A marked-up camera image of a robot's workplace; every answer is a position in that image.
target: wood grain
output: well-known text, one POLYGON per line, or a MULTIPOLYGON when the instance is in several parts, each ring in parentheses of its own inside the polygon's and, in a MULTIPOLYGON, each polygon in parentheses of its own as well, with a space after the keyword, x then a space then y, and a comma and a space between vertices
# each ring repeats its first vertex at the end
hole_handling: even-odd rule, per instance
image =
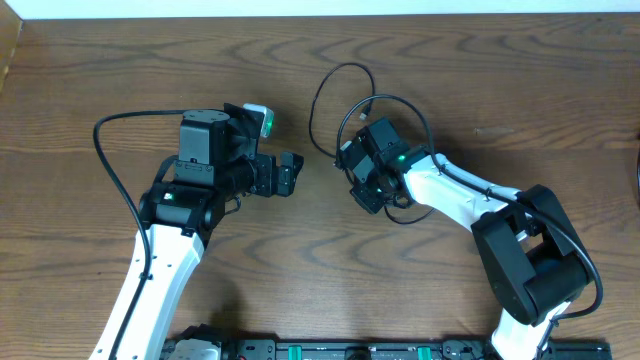
POLYGON ((4 0, 0 0, 0 92, 9 73, 21 28, 22 20, 4 0))
MULTIPOLYGON (((95 121, 223 102, 274 109, 261 150, 301 153, 305 167, 292 197, 248 198, 223 220, 172 333, 209 323, 283 338, 489 335, 500 307, 471 235, 441 214, 407 227, 367 215, 308 140, 320 80, 360 61, 381 92, 425 112, 461 167, 556 192, 606 294, 596 314, 554 335, 606 339, 616 359, 634 359, 639 39, 639 15, 29 22, 0 98, 0 358, 86 358, 122 285, 135 226, 94 154, 95 121)), ((369 92, 358 71, 341 74, 318 102, 325 147, 369 92)), ((372 116, 384 114, 424 141, 405 109, 379 102, 372 116)), ((179 120, 104 129, 133 198, 176 151, 179 120)), ((592 299, 589 288, 574 309, 592 299)))

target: white background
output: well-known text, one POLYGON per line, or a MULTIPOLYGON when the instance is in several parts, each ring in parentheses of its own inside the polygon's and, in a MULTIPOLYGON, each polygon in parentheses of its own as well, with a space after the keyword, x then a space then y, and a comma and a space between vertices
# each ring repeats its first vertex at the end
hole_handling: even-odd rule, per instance
POLYGON ((640 0, 6 0, 6 2, 25 20, 640 11, 640 0))

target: robotic arm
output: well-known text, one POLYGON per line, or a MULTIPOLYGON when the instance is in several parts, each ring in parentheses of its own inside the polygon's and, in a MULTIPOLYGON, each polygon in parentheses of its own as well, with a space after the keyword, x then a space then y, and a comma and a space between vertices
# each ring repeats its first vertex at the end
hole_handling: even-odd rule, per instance
MULTIPOLYGON (((338 166, 353 173, 351 195, 369 213, 404 198, 438 209, 473 233, 491 289, 504 307, 491 337, 492 346, 504 360, 533 359, 550 320, 592 280, 572 245, 552 229, 449 174, 552 215, 578 239, 558 199, 541 185, 525 192, 502 187, 436 154, 437 162, 446 166, 444 173, 425 147, 411 149, 400 139, 387 118, 358 131, 339 155, 338 166), (525 253, 518 242, 538 234, 542 244, 525 253)), ((581 243, 578 246, 584 251, 581 243)))
MULTIPOLYGON (((272 123, 273 112, 253 104, 184 112, 180 151, 164 161, 141 199, 140 220, 151 248, 149 275, 136 302, 145 263, 138 232, 124 285, 90 359, 112 359, 111 354, 117 359, 159 359, 184 286, 213 229, 225 215, 239 210, 239 195, 293 193, 303 158, 285 152, 276 166, 274 156, 257 152, 259 138, 269 136, 272 123), (163 182, 171 165, 174 179, 163 182), (231 200, 236 208, 225 211, 231 200), (127 315, 132 301, 134 310, 127 315)), ((200 358, 218 355, 213 350, 207 354, 211 357, 200 358)))

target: green strip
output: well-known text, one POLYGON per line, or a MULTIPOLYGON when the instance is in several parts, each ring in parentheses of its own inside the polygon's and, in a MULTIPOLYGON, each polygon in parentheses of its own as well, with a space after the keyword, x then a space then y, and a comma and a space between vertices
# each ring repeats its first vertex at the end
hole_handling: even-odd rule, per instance
POLYGON ((418 348, 418 360, 432 360, 432 358, 431 358, 431 348, 430 347, 419 347, 418 348))
POLYGON ((302 346, 289 346, 289 360, 302 360, 302 346))

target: wire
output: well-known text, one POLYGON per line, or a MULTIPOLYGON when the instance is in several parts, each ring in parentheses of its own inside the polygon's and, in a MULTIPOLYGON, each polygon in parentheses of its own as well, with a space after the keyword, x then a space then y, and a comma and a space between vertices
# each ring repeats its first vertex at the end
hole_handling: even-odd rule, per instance
MULTIPOLYGON (((345 66, 359 67, 364 72, 366 72, 367 75, 369 76, 369 80, 371 81, 371 95, 375 95, 375 93, 376 93, 376 82, 373 79, 373 74, 371 73, 371 71, 369 70, 368 67, 366 67, 365 65, 359 64, 359 63, 349 62, 349 63, 340 64, 340 65, 334 67, 333 69, 331 69, 331 71, 329 71, 329 73, 327 73, 327 75, 324 77, 324 79, 322 79, 322 82, 320 83, 320 86, 318 87, 318 91, 316 91, 316 95, 313 97, 313 102, 311 103, 311 112, 309 112, 309 138, 311 138, 311 143, 313 143, 313 146, 315 146, 316 149, 318 149, 321 153, 323 153, 323 154, 325 154, 325 155, 327 155, 329 157, 332 157, 332 158, 335 158, 335 156, 332 155, 327 150, 325 150, 322 147, 320 147, 320 145, 318 145, 318 143, 316 142, 316 139, 313 137, 313 131, 311 129, 311 123, 313 122, 313 113, 314 113, 314 111, 316 109, 316 101, 318 101, 318 96, 320 95, 320 90, 322 90, 322 87, 324 86, 324 83, 326 83, 327 80, 329 80, 329 78, 331 77, 331 75, 333 75, 334 72, 338 71, 339 69, 341 69, 341 68, 343 68, 345 66)), ((365 117, 368 116, 372 107, 373 107, 373 100, 369 101, 369 105, 367 105, 367 107, 362 111, 362 114, 364 114, 365 117)))
POLYGON ((395 95, 388 95, 388 94, 377 94, 377 95, 372 95, 369 97, 366 97, 362 100, 360 100, 357 104, 355 104, 351 110, 347 113, 347 115, 345 115, 344 119, 342 120, 342 123, 340 124, 340 129, 338 130, 338 139, 337 139, 337 145, 336 145, 336 158, 338 160, 340 157, 340 136, 342 135, 342 131, 344 130, 344 127, 347 123, 347 120, 349 120, 349 117, 351 117, 351 115, 360 107, 362 106, 364 103, 371 101, 373 99, 394 99, 397 100, 403 104, 405 104, 407 107, 409 107, 411 110, 413 110, 413 112, 418 116, 418 118, 420 119, 420 121, 422 122, 422 125, 424 126, 425 132, 427 134, 427 140, 429 142, 428 146, 429 146, 429 152, 430 152, 430 156, 431 159, 433 160, 433 164, 436 166, 436 168, 443 174, 449 176, 451 179, 453 179, 454 181, 467 186, 487 197, 496 199, 498 201, 502 201, 507 203, 508 205, 511 205, 515 208, 517 208, 520 211, 523 211, 527 214, 529 214, 531 216, 531 218, 533 218, 536 221, 539 221, 543 224, 545 224, 548 228, 551 228, 552 230, 555 230, 556 232, 558 232, 568 243, 569 245, 571 245, 571 247, 573 247, 573 249, 576 252, 576 255, 578 256, 578 258, 580 259, 580 261, 582 262, 582 264, 585 266, 585 268, 587 269, 587 272, 589 273, 589 275, 593 278, 593 282, 595 284, 596 287, 596 298, 593 302, 593 304, 591 306, 589 306, 588 308, 584 309, 584 310, 580 310, 580 311, 575 311, 572 313, 568 313, 568 314, 558 314, 555 315, 551 321, 553 323, 557 323, 559 320, 563 320, 563 319, 572 319, 572 318, 577 318, 577 317, 581 317, 581 316, 586 316, 588 314, 593 313, 594 311, 596 311, 598 309, 598 307, 600 307, 600 304, 602 304, 602 299, 604 297, 604 288, 602 286, 602 278, 600 277, 600 274, 598 273, 598 270, 596 269, 595 264, 593 263, 593 261, 591 260, 591 258, 589 257, 589 255, 587 255, 587 253, 580 247, 578 246, 578 243, 569 235, 569 233, 562 227, 561 224, 559 224, 555 219, 552 219, 551 217, 547 216, 546 214, 539 212, 537 210, 534 210, 528 206, 525 206, 523 204, 520 204, 516 201, 513 201, 511 199, 508 199, 506 197, 500 196, 498 194, 494 194, 491 192, 491 188, 488 189, 483 189, 479 186, 476 186, 475 184, 469 183, 468 181, 461 179, 459 177, 457 177, 455 174, 449 172, 446 169, 445 165, 440 164, 440 162, 438 162, 438 159, 436 157, 436 149, 435 149, 435 143, 433 141, 433 133, 431 132, 431 127, 429 126, 429 123, 427 122, 427 119, 424 117, 424 115, 422 115, 422 113, 420 112, 420 110, 418 110, 413 104, 411 104, 409 101, 395 96, 395 95))
POLYGON ((149 244, 149 239, 147 237, 147 232, 144 226, 142 225, 142 220, 140 219, 140 215, 138 214, 138 210, 136 209, 136 205, 131 200, 129 193, 124 188, 124 185, 122 185, 122 182, 116 175, 115 171, 109 164, 107 157, 102 151, 102 146, 100 145, 100 127, 104 123, 109 122, 111 120, 115 120, 115 119, 122 119, 122 118, 135 117, 135 116, 149 116, 149 115, 178 115, 178 114, 184 113, 185 111, 186 110, 160 110, 160 111, 137 111, 137 112, 115 114, 115 115, 110 115, 100 119, 93 128, 93 145, 96 148, 98 157, 100 158, 100 161, 104 166, 104 169, 107 171, 107 174, 109 174, 109 177, 111 178, 111 180, 113 180, 113 183, 116 185, 116 188, 124 198, 124 202, 129 207, 129 210, 131 211, 131 215, 133 215, 133 218, 136 221, 136 225, 138 225, 138 230, 140 231, 140 237, 142 238, 142 245, 144 246, 144 268, 142 270, 142 273, 140 274, 140 282, 138 283, 138 287, 136 288, 136 291, 133 294, 133 297, 131 298, 131 303, 129 304, 129 308, 127 309, 127 312, 125 313, 124 318, 122 319, 122 324, 120 325, 120 329, 118 330, 118 333, 116 334, 116 338, 113 341, 113 346, 111 347, 111 351, 109 353, 109 358, 108 358, 109 360, 115 360, 116 358, 116 354, 118 353, 118 348, 120 347, 120 342, 122 341, 124 332, 127 329, 129 320, 131 320, 131 315, 133 314, 136 304, 138 303, 138 299, 140 298, 140 294, 142 293, 144 284, 146 283, 149 277, 149 270, 151 269, 151 247, 149 244))
MULTIPOLYGON (((320 91, 322 90, 322 88, 324 87, 324 84, 327 82, 327 80, 329 80, 329 78, 331 77, 331 75, 333 75, 333 73, 335 73, 337 70, 339 70, 340 68, 343 68, 345 66, 355 66, 355 67, 359 67, 360 69, 362 69, 365 73, 367 73, 367 76, 369 76, 369 80, 371 81, 371 95, 375 95, 376 94, 376 82, 373 78, 373 74, 371 73, 371 71, 369 70, 369 68, 366 65, 360 64, 360 63, 355 63, 355 62, 348 62, 348 63, 342 63, 339 64, 338 66, 334 67, 333 69, 331 69, 331 71, 329 71, 327 73, 327 75, 325 75, 324 79, 322 79, 322 82, 320 83, 320 86, 318 86, 318 90, 316 91, 316 95, 313 97, 313 101, 311 102, 311 111, 309 112, 309 138, 311 139, 311 143, 313 144, 313 146, 316 147, 316 149, 318 149, 318 151, 320 151, 321 153, 327 155, 330 158, 335 159, 336 155, 330 153, 329 151, 323 149, 315 140, 315 138, 313 137, 313 129, 312 129, 312 123, 313 123, 313 114, 315 112, 316 109, 316 101, 318 101, 318 96, 320 96, 320 91)), ((364 120, 366 119, 367 116, 369 116, 369 113, 371 112, 371 109, 373 107, 373 100, 371 99, 369 101, 369 104, 367 105, 367 107, 362 110, 362 113, 360 114, 360 119, 364 120)), ((340 132, 338 134, 338 137, 342 137, 342 132, 340 132)), ((349 171, 347 169, 344 169, 344 175, 347 178, 347 181, 349 181, 349 184, 351 184, 352 186, 354 185, 353 179, 351 178, 351 175, 349 175, 349 171)), ((424 219, 426 219, 427 217, 429 217, 431 214, 433 214, 434 209, 429 210, 426 214, 422 215, 421 217, 411 220, 411 221, 400 221, 398 220, 396 217, 394 217, 393 215, 391 215, 389 213, 389 210, 387 210, 387 207, 384 207, 384 212, 387 215, 387 217, 389 218, 389 220, 393 221, 396 224, 399 225, 411 225, 411 224, 415 224, 419 221, 422 221, 424 219)))

